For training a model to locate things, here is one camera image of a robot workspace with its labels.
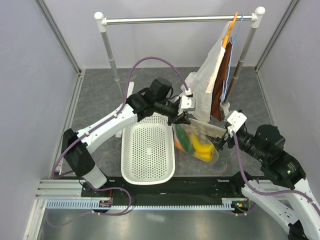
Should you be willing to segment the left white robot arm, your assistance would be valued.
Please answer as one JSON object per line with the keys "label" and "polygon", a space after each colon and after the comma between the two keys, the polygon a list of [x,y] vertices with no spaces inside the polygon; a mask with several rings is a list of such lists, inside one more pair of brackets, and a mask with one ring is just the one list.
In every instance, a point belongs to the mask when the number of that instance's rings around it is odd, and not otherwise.
{"label": "left white robot arm", "polygon": [[106,175],[91,156],[102,143],[154,113],[166,116],[169,125],[190,124],[187,112],[194,110],[196,105],[192,90],[186,87],[184,94],[174,102],[168,97],[171,90],[171,82],[158,77],[149,87],[125,98],[124,103],[104,118],[81,130],[70,128],[63,133],[61,157],[99,197],[110,191]]}

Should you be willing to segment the yellow banana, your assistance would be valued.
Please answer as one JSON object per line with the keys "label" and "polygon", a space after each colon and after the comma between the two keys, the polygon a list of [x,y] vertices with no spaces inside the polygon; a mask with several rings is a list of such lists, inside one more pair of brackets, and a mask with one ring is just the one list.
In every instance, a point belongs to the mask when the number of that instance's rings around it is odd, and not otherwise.
{"label": "yellow banana", "polygon": [[212,153],[214,146],[212,143],[201,143],[195,134],[190,135],[191,143],[194,149],[199,153]]}

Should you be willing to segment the yellow bell pepper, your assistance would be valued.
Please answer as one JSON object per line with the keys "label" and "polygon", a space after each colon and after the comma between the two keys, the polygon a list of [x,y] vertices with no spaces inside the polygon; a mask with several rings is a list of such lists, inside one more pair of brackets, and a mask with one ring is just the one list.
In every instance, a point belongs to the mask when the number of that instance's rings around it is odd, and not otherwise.
{"label": "yellow bell pepper", "polygon": [[217,154],[214,151],[199,152],[195,151],[194,156],[204,162],[211,162],[217,160]]}

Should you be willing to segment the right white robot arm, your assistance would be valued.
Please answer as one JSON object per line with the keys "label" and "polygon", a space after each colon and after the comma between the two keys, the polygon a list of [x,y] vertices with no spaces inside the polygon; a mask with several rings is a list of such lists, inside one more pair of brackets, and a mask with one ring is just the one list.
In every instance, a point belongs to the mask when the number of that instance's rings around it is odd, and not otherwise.
{"label": "right white robot arm", "polygon": [[250,134],[243,125],[237,133],[226,132],[209,140],[219,152],[227,145],[236,149],[238,159],[244,152],[259,161],[264,176],[278,187],[277,191],[265,191],[238,160],[240,171],[229,184],[233,196],[252,200],[282,227],[290,240],[320,238],[320,205],[299,161],[284,150],[286,140],[276,126],[263,124]]}

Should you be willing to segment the green cucumber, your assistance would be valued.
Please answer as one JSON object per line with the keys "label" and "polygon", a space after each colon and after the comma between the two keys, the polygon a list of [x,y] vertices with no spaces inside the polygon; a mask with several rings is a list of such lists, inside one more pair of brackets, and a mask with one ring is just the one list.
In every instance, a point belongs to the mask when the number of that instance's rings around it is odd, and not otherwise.
{"label": "green cucumber", "polygon": [[192,155],[194,153],[194,148],[184,128],[180,124],[175,124],[174,130],[175,130],[175,136],[180,146],[182,147],[182,149],[186,153]]}

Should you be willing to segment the orange fruit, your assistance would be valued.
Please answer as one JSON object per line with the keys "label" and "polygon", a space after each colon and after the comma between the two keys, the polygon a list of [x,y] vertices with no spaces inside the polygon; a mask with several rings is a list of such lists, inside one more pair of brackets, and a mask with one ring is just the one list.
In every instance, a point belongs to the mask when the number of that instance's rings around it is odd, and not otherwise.
{"label": "orange fruit", "polygon": [[174,145],[177,149],[184,151],[184,148],[181,146],[181,144],[179,143],[179,141],[177,141],[176,139],[174,140]]}

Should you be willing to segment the clear zip top bag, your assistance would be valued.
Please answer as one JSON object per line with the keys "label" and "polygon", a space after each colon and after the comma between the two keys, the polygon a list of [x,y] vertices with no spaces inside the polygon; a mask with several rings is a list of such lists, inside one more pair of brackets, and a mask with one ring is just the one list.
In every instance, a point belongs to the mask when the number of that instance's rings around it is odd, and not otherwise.
{"label": "clear zip top bag", "polygon": [[[218,126],[215,126],[215,125],[212,125],[212,124],[208,124],[208,123],[196,120],[196,119],[191,119],[190,121],[191,121],[190,125],[178,124],[178,125],[181,125],[184,128],[185,132],[187,133],[187,135],[188,135],[188,137],[190,139],[190,142],[191,142],[190,135],[191,134],[195,134],[197,136],[198,140],[202,144],[213,144],[209,139],[210,137],[213,137],[213,138],[222,137],[224,135],[224,133],[225,133],[225,130],[223,128],[221,128],[221,127],[218,127]],[[175,140],[178,141],[178,139],[176,137],[176,134],[175,134],[175,125],[173,125],[173,132],[174,132],[174,141]],[[189,154],[189,153],[187,153],[185,151],[182,151],[182,152],[185,152],[185,153],[195,157],[195,151],[196,150],[194,149],[194,153],[193,154]],[[216,153],[217,159],[216,159],[216,161],[210,161],[210,162],[214,163],[214,162],[218,161],[220,154],[215,149],[215,147],[213,147],[213,152]]]}

